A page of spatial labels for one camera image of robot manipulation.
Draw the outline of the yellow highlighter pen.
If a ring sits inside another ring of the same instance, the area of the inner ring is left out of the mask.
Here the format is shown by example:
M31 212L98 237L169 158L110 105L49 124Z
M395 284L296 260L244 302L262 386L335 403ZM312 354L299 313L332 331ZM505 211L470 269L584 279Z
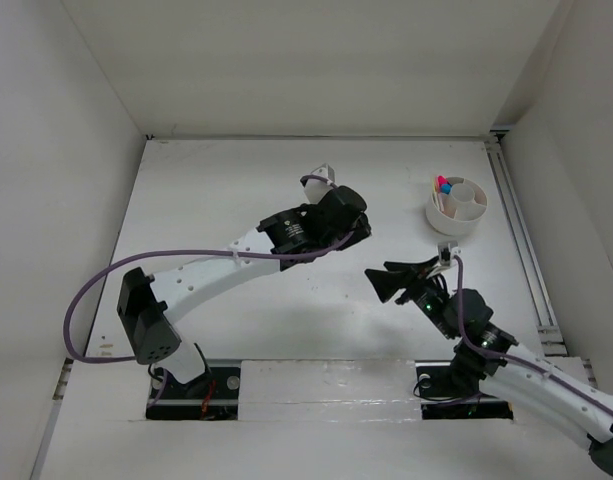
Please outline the yellow highlighter pen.
M431 196L432 196L433 202L435 203L436 207L439 210L442 209L442 201L441 201L440 194L441 192L438 190L437 185L434 184L431 188Z

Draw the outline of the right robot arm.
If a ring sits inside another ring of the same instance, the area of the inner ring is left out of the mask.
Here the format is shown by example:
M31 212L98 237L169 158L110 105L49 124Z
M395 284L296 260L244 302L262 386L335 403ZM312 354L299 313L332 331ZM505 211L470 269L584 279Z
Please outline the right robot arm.
M383 303L412 303L447 339L457 342L448 381L459 393L486 395L530 411L584 449L592 463L613 477L613 395L577 380L540 357L492 322L493 311L475 289L466 288L460 257L454 292L443 273L448 263L385 262L365 275Z

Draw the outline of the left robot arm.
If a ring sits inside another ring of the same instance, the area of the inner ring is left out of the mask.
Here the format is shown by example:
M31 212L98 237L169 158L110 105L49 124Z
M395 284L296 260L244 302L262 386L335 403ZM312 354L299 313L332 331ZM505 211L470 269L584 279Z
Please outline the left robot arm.
M258 277L310 263L370 236L365 200L347 186L331 187L306 204L280 211L224 251L196 255L176 269L124 274L117 313L140 365L153 365L187 396L208 387L200 348L175 325L201 304Z

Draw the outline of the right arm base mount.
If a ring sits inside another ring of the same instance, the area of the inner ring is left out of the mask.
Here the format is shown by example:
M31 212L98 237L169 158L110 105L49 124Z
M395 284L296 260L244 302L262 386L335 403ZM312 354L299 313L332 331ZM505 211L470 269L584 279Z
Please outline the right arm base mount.
M513 420L511 405L479 392L478 380L464 377L448 360L415 361L412 395L423 420Z

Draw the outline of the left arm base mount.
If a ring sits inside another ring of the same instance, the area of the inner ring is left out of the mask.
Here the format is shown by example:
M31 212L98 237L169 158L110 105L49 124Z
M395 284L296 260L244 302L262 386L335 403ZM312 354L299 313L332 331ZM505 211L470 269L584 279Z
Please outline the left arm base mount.
M211 359L207 378L182 385L171 375L157 402L163 371L150 369L151 387L145 417L153 421L235 421L238 419L241 360Z

